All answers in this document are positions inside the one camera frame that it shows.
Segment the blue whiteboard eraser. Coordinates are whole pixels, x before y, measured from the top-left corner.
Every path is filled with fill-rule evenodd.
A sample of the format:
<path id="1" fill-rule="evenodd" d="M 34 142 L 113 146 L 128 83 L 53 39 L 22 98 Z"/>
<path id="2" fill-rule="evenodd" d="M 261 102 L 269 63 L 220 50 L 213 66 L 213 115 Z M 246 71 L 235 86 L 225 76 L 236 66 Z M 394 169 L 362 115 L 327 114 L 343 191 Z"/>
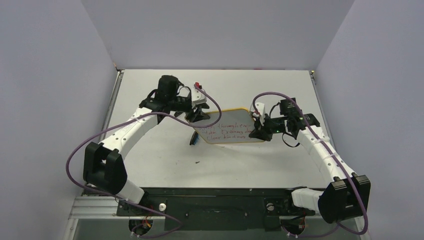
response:
<path id="1" fill-rule="evenodd" d="M 191 136 L 191 139 L 189 141 L 189 145 L 190 146 L 196 145 L 196 143 L 198 142 L 198 140 L 199 140 L 199 134 L 198 134 L 197 131 L 194 131 L 193 134 L 192 134 L 192 136 Z"/>

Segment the yellow framed whiteboard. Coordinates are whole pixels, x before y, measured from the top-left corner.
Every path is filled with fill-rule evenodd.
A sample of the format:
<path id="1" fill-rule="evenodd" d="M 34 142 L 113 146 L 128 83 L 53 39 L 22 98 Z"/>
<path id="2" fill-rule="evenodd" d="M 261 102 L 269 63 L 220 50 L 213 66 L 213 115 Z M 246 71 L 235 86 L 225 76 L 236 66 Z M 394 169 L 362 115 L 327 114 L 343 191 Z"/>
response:
<path id="1" fill-rule="evenodd" d="M 195 131 L 208 144 L 242 144 L 262 143 L 257 138 L 249 137 L 255 129 L 254 119 L 246 108 L 230 108 L 222 110 L 219 121 L 218 111 L 208 112 L 209 119 L 193 122 Z"/>

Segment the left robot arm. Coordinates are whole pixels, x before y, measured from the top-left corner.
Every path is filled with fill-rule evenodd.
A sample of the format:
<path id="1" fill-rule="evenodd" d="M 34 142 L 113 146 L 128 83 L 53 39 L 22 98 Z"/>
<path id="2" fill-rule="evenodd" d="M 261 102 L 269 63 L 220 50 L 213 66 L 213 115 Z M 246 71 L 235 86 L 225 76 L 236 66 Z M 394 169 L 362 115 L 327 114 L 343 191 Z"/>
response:
<path id="1" fill-rule="evenodd" d="M 125 157 L 136 143 L 172 112 L 184 113 L 188 124 L 209 119 L 203 112 L 208 108 L 208 96 L 196 82 L 188 87 L 188 95 L 180 95 L 185 85 L 172 75 L 162 75 L 157 88 L 141 101 L 133 115 L 121 123 L 109 137 L 99 143 L 91 142 L 84 150 L 83 179 L 101 191 L 129 201 L 136 215 L 149 209 L 145 191 L 128 178 Z"/>

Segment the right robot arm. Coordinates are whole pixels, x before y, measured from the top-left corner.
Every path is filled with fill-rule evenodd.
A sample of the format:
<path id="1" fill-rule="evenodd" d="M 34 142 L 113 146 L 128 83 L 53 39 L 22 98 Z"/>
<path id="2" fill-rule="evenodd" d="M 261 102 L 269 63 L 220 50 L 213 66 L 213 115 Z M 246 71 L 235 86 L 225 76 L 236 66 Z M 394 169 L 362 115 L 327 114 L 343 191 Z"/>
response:
<path id="1" fill-rule="evenodd" d="M 317 118 L 311 113 L 304 114 L 295 98 L 283 99 L 278 106 L 280 117 L 272 118 L 263 103 L 251 104 L 249 114 L 254 120 L 254 129 L 249 137 L 267 142 L 275 134 L 293 137 L 328 182 L 324 190 L 305 186 L 289 189 L 289 195 L 282 199 L 283 209 L 289 214 L 300 208 L 308 209 L 329 224 L 364 216 L 371 190 L 368 177 L 358 175 L 342 160 Z"/>

